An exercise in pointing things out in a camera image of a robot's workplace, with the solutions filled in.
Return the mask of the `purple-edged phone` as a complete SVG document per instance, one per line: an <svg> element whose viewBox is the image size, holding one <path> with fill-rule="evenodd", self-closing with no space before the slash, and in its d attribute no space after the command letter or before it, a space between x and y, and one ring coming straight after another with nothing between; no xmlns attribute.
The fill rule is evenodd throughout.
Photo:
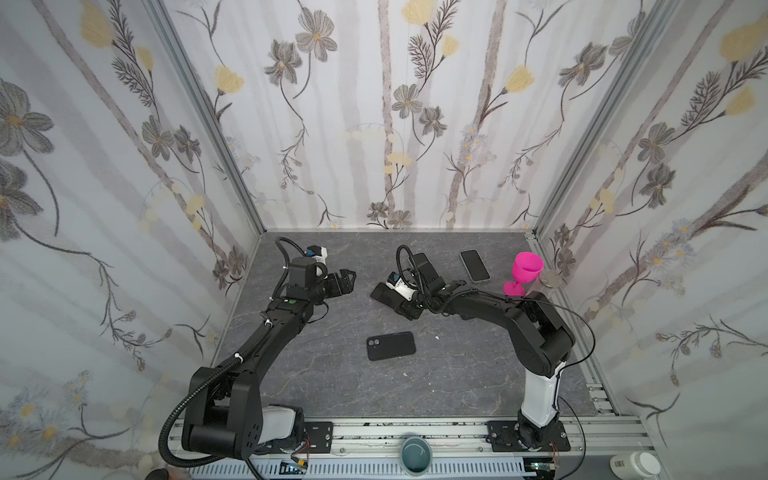
<svg viewBox="0 0 768 480"><path fill-rule="evenodd" d="M406 301L406 299L399 292L392 289L388 284L384 282L379 282L376 285L374 290L371 292L370 297L395 312L401 312L402 305Z"/></svg>

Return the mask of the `black case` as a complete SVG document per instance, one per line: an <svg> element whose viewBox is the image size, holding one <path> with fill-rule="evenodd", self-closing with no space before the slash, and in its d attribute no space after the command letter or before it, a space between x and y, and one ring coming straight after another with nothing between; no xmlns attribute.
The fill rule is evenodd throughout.
<svg viewBox="0 0 768 480"><path fill-rule="evenodd" d="M417 351L412 332L404 331L369 337L366 340L369 361L382 361L414 355Z"/></svg>

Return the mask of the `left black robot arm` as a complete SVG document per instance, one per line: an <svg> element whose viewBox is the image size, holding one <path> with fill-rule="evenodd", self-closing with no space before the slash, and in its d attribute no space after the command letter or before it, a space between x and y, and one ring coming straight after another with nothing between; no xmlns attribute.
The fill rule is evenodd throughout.
<svg viewBox="0 0 768 480"><path fill-rule="evenodd" d="M194 373L188 394L161 427L158 452L164 462L184 469L226 458L249 462L272 442L284 448L301 443L302 410L264 407L260 387L315 308L353 292L356 272L330 272L326 256L325 248L311 245L295 258L286 257L257 330L218 366Z"/></svg>

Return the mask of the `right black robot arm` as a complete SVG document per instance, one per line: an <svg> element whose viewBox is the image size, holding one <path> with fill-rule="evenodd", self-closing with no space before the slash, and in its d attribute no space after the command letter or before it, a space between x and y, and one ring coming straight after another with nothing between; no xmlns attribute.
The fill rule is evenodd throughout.
<svg viewBox="0 0 768 480"><path fill-rule="evenodd" d="M376 285L371 297L398 315L418 319L425 310L435 315L457 315L503 328L513 352L525 369L524 396L517 414L515 443L528 451L552 445L560 437L558 394L562 373L575 345L575 336L560 313L568 309L552 303L541 292L501 296L470 286L463 280L445 281L426 255L400 245L410 268L397 270Z"/></svg>

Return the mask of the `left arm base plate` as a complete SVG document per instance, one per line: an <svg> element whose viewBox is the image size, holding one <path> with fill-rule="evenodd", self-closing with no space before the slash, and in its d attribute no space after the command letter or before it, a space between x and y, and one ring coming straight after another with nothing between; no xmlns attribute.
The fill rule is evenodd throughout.
<svg viewBox="0 0 768 480"><path fill-rule="evenodd" d="M330 421L305 422L299 454L329 454L332 449L334 424Z"/></svg>

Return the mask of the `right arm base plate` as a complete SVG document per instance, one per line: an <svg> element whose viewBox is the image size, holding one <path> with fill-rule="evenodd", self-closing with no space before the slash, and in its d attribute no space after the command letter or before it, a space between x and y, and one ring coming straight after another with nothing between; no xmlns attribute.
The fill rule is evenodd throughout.
<svg viewBox="0 0 768 480"><path fill-rule="evenodd" d="M488 421L486 441L496 453L570 452L571 444L559 420L543 428L524 420Z"/></svg>

